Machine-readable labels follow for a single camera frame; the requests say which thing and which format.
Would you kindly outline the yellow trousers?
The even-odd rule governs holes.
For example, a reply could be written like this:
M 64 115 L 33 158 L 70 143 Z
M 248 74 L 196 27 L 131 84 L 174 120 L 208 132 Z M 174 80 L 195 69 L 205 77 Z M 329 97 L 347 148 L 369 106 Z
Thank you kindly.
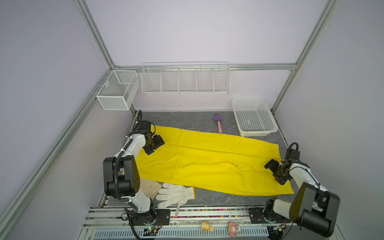
M 141 150 L 136 159 L 143 179 L 238 196 L 294 192 L 265 169 L 270 160 L 282 160 L 276 144 L 170 127 L 157 127 L 156 133 L 165 144 L 151 155 Z

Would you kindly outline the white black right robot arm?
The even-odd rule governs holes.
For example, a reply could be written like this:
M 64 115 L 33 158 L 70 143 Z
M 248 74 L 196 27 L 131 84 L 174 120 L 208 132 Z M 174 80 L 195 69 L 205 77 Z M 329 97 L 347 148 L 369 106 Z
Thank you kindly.
M 270 240 L 282 240 L 286 236 L 287 221 L 324 238 L 334 233 L 341 200 L 320 184 L 309 165 L 300 161 L 298 143 L 289 145 L 281 162 L 270 160 L 265 169 L 273 173 L 280 185 L 293 180 L 299 190 L 291 203 L 271 198 L 264 208 L 247 208 L 251 223 L 278 224 L 267 228 Z

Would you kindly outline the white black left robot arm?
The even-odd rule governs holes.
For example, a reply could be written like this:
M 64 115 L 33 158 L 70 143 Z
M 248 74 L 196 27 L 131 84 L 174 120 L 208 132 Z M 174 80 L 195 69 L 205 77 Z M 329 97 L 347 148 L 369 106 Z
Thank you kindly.
M 140 151 L 149 156 L 164 144 L 163 138 L 156 134 L 156 126 L 143 120 L 143 113 L 139 110 L 119 152 L 103 162 L 105 194 L 132 208 L 125 209 L 131 224 L 153 225 L 157 222 L 158 214 L 152 199 L 140 189 L 137 158 Z

